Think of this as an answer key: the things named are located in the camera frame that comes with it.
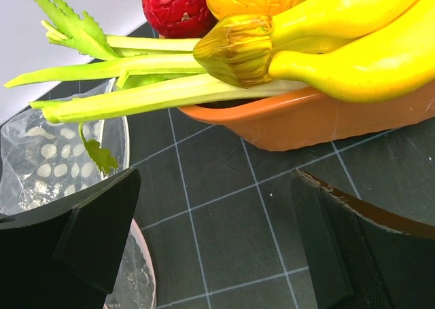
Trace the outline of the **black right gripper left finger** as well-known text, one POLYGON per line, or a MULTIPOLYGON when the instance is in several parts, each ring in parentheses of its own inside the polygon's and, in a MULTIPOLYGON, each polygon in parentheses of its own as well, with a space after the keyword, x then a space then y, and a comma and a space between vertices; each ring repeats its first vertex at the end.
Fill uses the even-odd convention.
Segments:
POLYGON ((102 308, 136 209, 135 168, 59 200, 1 216, 2 308, 102 308))

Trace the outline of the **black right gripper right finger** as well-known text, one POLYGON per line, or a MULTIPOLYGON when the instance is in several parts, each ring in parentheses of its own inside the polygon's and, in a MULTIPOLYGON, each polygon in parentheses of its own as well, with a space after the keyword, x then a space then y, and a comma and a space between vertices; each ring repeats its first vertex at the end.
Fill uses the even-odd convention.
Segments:
POLYGON ((318 308, 434 307, 434 226, 303 170, 290 190, 318 308))

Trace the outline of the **pink-zipper zip bag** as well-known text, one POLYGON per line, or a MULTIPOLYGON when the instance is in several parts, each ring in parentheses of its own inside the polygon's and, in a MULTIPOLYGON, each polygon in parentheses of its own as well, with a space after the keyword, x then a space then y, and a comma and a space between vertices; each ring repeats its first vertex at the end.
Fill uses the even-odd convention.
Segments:
POLYGON ((156 277, 145 238, 132 221, 114 290, 106 297, 105 308, 155 309, 156 277))

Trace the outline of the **yellow banana bunch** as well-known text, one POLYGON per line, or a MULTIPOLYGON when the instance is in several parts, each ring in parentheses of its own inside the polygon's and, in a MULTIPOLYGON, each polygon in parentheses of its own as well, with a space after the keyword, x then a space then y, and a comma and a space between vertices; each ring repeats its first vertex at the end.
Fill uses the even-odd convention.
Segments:
POLYGON ((434 0, 306 0, 275 15, 233 13, 193 55, 241 88, 299 81, 341 101, 385 101, 434 80, 434 0))

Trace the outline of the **dark red round fruit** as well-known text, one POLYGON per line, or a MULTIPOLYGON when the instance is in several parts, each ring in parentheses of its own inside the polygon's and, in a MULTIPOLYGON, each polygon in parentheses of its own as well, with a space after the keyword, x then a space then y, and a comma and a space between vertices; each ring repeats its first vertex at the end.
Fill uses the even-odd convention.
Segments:
POLYGON ((204 37, 217 23, 206 0, 141 0, 145 18, 166 38, 204 37))

